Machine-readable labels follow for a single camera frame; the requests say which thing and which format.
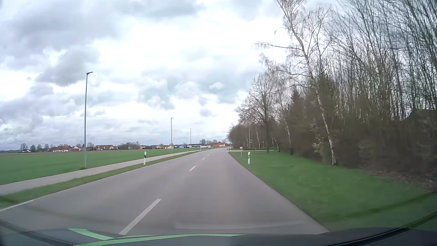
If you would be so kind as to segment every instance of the grass strip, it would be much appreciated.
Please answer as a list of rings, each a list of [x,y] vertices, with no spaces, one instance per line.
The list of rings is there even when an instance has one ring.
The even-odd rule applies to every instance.
[[[414,185],[272,151],[229,153],[330,231],[403,227],[437,211],[437,194]],[[437,220],[423,229],[437,230]]]
[[[120,169],[116,169],[116,170],[111,170],[108,172],[102,172],[99,174],[95,174],[95,175],[91,175],[91,176],[85,176],[85,177],[81,177],[81,178],[77,178],[77,179],[72,179],[72,180],[68,180],[65,182],[61,182],[61,183],[56,183],[56,184],[51,184],[51,185],[46,185],[46,186],[41,186],[41,187],[37,187],[37,188],[33,188],[33,189],[28,189],[28,190],[23,190],[23,191],[19,191],[13,194],[9,194],[6,196],[0,196],[0,207],[8,207],[8,206],[12,206],[21,202],[25,202],[28,200],[32,200],[38,197],[42,197],[48,194],[52,194],[52,193],[56,193],[58,191],[61,190],[66,190],[66,189],[70,189],[79,185],[83,185],[86,183],[90,183],[99,179],[104,179],[110,176],[114,176],[120,173],[124,173],[124,172],[128,172],[128,171],[132,171],[141,167],[145,167],[145,166],[149,166],[149,165],[153,165],[159,162],[165,162],[168,160],[172,160],[175,158],[179,158],[182,156],[186,156],[186,155],[190,155],[193,153],[197,153],[197,152],[190,152],[190,153],[184,153],[184,154],[180,154],[180,155],[174,155],[174,156],[170,156],[170,157],[165,157],[159,160],[155,160],[155,161],[151,161],[151,162],[146,162],[146,165],[141,164],[137,164],[137,165],[132,165],[129,167],[124,167],[124,168],[120,168]]]

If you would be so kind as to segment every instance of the sidewalk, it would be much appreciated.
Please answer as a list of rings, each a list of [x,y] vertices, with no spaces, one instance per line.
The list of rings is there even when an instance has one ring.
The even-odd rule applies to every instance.
[[[168,155],[159,155],[159,156],[147,158],[146,160],[148,162],[151,162],[151,161],[159,160],[159,159],[162,159],[165,157],[181,155],[181,154],[190,153],[190,152],[197,152],[197,151],[199,151],[199,150],[185,151],[185,152],[173,153],[173,154],[168,154]],[[128,161],[128,162],[120,162],[120,163],[101,166],[101,167],[95,167],[95,168],[90,168],[90,169],[85,169],[85,170],[78,170],[78,171],[74,171],[74,172],[61,173],[61,174],[47,176],[47,177],[41,177],[41,178],[37,178],[37,179],[29,179],[29,180],[23,180],[23,181],[19,181],[19,182],[15,182],[15,183],[0,185],[0,196],[12,194],[12,193],[22,191],[22,190],[32,189],[32,188],[45,186],[45,185],[56,184],[56,183],[68,181],[71,179],[90,176],[90,175],[94,175],[94,174],[98,174],[98,173],[102,173],[102,172],[107,172],[107,171],[111,171],[111,170],[115,170],[115,169],[120,169],[120,168],[124,168],[124,167],[128,167],[128,166],[140,164],[140,163],[143,163],[143,160],[144,159]]]

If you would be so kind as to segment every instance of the road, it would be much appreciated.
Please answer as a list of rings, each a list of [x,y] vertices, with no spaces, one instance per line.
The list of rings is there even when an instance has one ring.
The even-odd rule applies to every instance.
[[[123,235],[327,231],[224,148],[40,197],[1,211],[0,219],[28,230],[85,228]]]

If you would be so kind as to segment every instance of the red roof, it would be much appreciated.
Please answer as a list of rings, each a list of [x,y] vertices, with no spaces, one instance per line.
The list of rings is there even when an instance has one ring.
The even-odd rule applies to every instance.
[[[66,146],[58,146],[56,147],[56,149],[71,149],[71,147],[69,145]]]

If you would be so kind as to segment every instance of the farmland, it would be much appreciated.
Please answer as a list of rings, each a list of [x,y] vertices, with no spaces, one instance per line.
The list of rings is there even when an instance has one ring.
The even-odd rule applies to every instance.
[[[198,149],[173,149],[173,153]],[[87,152],[88,168],[166,155],[171,149]],[[83,152],[0,154],[0,185],[77,171],[83,168]]]

